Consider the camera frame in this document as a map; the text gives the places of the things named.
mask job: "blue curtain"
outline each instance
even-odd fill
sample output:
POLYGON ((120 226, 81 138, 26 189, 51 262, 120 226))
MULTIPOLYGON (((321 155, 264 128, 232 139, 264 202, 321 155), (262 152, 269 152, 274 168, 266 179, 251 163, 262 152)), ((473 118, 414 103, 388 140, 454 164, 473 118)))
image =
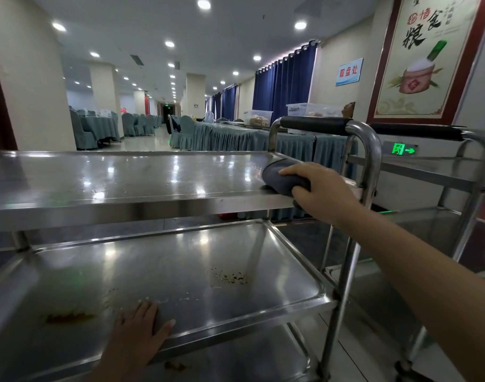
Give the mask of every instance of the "blue curtain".
POLYGON ((272 121, 287 115, 287 104, 307 103, 317 44, 311 41, 255 74, 253 109, 273 111, 272 121))
POLYGON ((214 99, 214 119, 221 118, 221 93, 213 96, 214 99))
POLYGON ((222 92, 222 112, 221 116, 228 119, 229 121, 234 120, 234 110, 235 110, 235 95, 237 92, 237 86, 231 85, 222 92))

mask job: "forearm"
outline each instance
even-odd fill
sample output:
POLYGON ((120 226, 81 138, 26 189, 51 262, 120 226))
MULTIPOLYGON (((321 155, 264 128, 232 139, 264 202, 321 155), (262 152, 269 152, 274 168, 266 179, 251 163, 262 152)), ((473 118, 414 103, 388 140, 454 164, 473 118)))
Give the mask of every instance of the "forearm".
POLYGON ((464 377, 485 380, 485 279, 362 206, 340 228, 372 255, 464 377))

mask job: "black chinese character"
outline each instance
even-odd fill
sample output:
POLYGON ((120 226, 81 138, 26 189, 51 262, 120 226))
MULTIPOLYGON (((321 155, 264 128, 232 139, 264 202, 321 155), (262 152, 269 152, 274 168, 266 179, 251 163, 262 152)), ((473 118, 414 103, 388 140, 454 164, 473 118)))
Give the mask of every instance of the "black chinese character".
POLYGON ((422 28, 423 24, 418 24, 416 28, 410 27, 402 45, 407 49, 411 49, 412 44, 418 46, 423 43, 426 38, 421 38, 421 36, 423 36, 421 33, 422 28))
POLYGON ((439 28, 442 24, 442 21, 437 20, 439 17, 439 14, 441 14, 442 11, 435 10, 435 12, 431 15, 431 17, 428 19, 428 22, 430 23, 430 26, 428 27, 428 30, 430 31, 433 28, 439 28))

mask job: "red diamond emblem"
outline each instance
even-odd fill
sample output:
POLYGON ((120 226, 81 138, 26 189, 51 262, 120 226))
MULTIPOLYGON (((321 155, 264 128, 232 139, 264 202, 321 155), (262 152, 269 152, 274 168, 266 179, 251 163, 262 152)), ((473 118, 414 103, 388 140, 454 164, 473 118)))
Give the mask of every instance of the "red diamond emblem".
POLYGON ((411 91, 414 91, 414 89, 419 85, 419 82, 417 79, 414 79, 412 82, 410 82, 409 84, 407 84, 407 86, 409 86, 409 88, 411 89, 411 91))

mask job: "hand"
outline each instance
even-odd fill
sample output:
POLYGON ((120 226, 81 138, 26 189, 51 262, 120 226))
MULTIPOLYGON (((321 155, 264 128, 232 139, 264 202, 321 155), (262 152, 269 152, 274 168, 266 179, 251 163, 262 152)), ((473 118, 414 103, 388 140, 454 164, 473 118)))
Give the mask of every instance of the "hand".
POLYGON ((125 382, 140 377, 175 326, 175 320, 170 320, 156 335, 152 335, 157 310, 158 303, 145 301, 129 314, 119 314, 112 336, 90 381, 125 382))
POLYGON ((349 212, 361 206, 345 181, 332 169, 306 162, 286 167, 280 170, 280 174, 308 178, 311 191, 294 186, 294 199, 308 214, 337 228, 341 227, 349 212))

